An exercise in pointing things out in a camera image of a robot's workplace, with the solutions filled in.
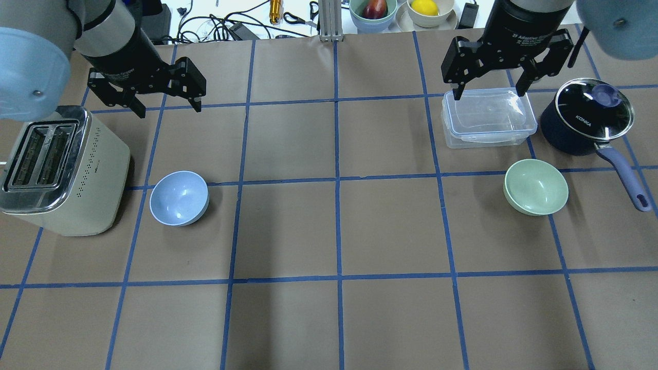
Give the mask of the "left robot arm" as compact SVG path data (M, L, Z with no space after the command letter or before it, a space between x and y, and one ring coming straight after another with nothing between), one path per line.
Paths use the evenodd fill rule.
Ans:
M87 85L108 107L145 117L138 96L183 98L200 112L207 81L188 57L165 63L122 1L2 1L1 116L45 119L60 104L76 51Z

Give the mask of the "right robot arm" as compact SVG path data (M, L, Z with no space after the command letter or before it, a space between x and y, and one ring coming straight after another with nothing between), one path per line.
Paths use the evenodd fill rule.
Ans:
M522 68L516 91L573 66L588 35L620 60L656 56L656 1L495 1L483 35L456 36L441 65L460 99L471 80L492 70Z

